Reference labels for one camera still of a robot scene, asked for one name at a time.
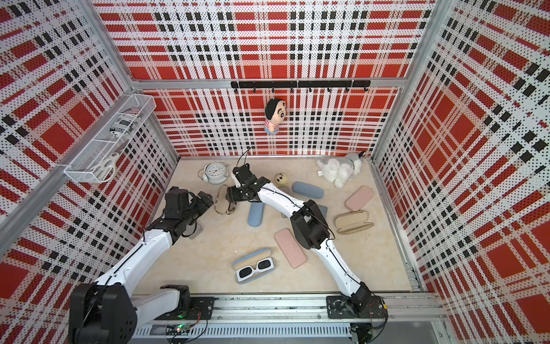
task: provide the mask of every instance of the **black bar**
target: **black bar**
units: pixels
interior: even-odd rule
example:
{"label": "black bar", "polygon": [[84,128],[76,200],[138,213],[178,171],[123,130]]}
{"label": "black bar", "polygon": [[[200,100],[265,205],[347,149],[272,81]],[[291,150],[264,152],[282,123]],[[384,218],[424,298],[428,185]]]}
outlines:
{"label": "black bar", "polygon": [[239,81],[241,89],[291,89],[296,81]]}
{"label": "black bar", "polygon": [[300,88],[336,88],[336,87],[351,87],[351,80],[315,80],[315,81],[298,81],[298,87]]}
{"label": "black bar", "polygon": [[371,85],[370,80],[353,80],[352,87],[369,87]]}

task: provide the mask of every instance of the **plaid pattern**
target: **plaid pattern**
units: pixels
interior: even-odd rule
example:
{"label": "plaid pattern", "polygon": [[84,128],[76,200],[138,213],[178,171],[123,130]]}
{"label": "plaid pattern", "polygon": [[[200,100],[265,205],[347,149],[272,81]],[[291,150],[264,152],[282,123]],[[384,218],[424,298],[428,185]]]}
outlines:
{"label": "plaid pattern", "polygon": [[93,2],[136,79],[403,77],[434,5]]}
{"label": "plaid pattern", "polygon": [[141,238],[175,163],[147,123],[119,163],[110,182],[67,182],[2,256],[0,342],[64,343],[74,287]]}
{"label": "plaid pattern", "polygon": [[548,1],[455,1],[379,163],[463,343],[550,341]]}
{"label": "plaid pattern", "polygon": [[[372,152],[397,88],[350,90],[146,90],[155,115],[181,156]],[[276,135],[265,132],[265,107],[287,103]]]}
{"label": "plaid pattern", "polygon": [[0,4],[0,222],[125,91],[78,5]]}

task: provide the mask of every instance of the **small round plush ball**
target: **small round plush ball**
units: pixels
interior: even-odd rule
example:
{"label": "small round plush ball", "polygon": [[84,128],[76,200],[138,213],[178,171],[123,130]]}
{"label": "small round plush ball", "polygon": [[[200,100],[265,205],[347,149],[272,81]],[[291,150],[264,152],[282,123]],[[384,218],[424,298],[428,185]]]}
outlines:
{"label": "small round plush ball", "polygon": [[283,187],[288,184],[288,176],[285,173],[279,173],[273,181],[278,187]]}

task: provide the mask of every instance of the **black lens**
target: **black lens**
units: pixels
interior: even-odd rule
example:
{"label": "black lens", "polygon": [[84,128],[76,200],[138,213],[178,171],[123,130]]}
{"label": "black lens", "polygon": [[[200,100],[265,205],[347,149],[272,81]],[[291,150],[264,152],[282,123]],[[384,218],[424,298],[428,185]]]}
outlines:
{"label": "black lens", "polygon": [[249,274],[252,273],[252,269],[249,268],[249,267],[245,267],[244,269],[242,269],[241,271],[239,271],[239,277],[240,278],[245,278],[247,277]]}
{"label": "black lens", "polygon": [[263,270],[263,269],[267,269],[268,267],[271,266],[271,262],[269,260],[262,260],[261,262],[258,263],[258,270]]}

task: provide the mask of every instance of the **hanging doll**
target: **hanging doll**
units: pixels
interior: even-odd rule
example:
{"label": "hanging doll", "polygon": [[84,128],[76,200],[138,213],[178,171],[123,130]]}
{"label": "hanging doll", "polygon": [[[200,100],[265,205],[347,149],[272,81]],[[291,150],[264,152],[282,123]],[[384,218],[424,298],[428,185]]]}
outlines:
{"label": "hanging doll", "polygon": [[274,98],[268,101],[266,106],[266,125],[264,130],[270,135],[275,135],[279,131],[279,124],[284,120],[284,116],[287,115],[285,110],[285,101]]}

